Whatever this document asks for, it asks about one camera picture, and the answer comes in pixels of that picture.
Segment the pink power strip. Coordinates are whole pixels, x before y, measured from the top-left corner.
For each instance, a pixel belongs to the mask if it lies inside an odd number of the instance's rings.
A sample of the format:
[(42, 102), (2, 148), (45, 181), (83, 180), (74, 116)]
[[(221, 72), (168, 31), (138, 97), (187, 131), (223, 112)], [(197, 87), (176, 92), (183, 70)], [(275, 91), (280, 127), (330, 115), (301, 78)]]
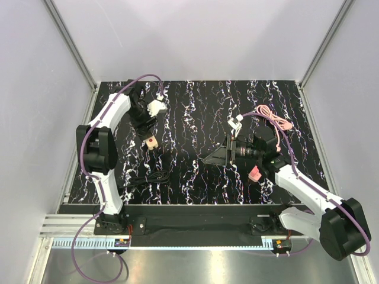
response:
[(262, 174), (259, 171), (258, 166), (255, 166), (249, 173), (248, 178), (253, 182), (259, 182)]

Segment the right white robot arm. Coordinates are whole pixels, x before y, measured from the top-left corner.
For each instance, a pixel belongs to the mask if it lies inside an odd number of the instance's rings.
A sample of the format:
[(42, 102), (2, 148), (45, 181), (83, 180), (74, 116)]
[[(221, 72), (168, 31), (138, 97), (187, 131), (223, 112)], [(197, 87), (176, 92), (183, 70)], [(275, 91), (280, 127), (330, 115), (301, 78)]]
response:
[(304, 176), (277, 151), (277, 138), (268, 127), (260, 127), (253, 139), (242, 140), (227, 135), (223, 144), (203, 160), (215, 166), (236, 166), (253, 162), (249, 173), (253, 182), (270, 180), (294, 195), (308, 208), (307, 212), (290, 204), (280, 205), (269, 213), (260, 232), (274, 234), (296, 231), (318, 241), (333, 259), (341, 261), (365, 247), (370, 252), (371, 233), (361, 204), (354, 198), (343, 199)]

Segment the white red-socket power strip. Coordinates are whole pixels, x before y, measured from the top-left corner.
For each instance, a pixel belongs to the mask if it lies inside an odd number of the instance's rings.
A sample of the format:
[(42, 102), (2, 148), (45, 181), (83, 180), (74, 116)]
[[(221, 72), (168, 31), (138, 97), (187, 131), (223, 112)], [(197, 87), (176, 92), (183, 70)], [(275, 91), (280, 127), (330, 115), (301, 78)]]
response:
[(147, 139), (145, 139), (145, 144), (147, 145), (149, 150), (154, 150), (158, 148), (159, 144), (155, 136), (151, 136)]

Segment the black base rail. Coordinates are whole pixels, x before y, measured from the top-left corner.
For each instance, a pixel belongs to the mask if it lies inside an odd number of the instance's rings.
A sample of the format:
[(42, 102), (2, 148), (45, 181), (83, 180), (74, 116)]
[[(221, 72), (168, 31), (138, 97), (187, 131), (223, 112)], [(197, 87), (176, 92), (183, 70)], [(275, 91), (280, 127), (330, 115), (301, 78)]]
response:
[(127, 205), (131, 245), (137, 247), (253, 247), (261, 223), (279, 205)]

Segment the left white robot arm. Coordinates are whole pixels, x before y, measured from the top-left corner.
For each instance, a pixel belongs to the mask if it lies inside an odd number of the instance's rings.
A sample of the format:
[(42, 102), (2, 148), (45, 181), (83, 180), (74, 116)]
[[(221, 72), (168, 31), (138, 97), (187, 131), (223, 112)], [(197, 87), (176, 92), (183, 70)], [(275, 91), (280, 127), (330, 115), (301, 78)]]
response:
[(157, 115), (167, 110), (162, 99), (146, 102), (146, 90), (134, 82), (118, 87), (108, 97), (99, 114), (87, 125), (76, 129), (78, 163), (83, 174), (94, 181), (100, 200), (100, 212), (95, 215), (101, 226), (108, 227), (114, 234), (122, 234), (128, 220), (115, 178), (118, 152), (114, 131), (126, 115), (137, 137), (149, 150), (158, 147), (152, 133)]

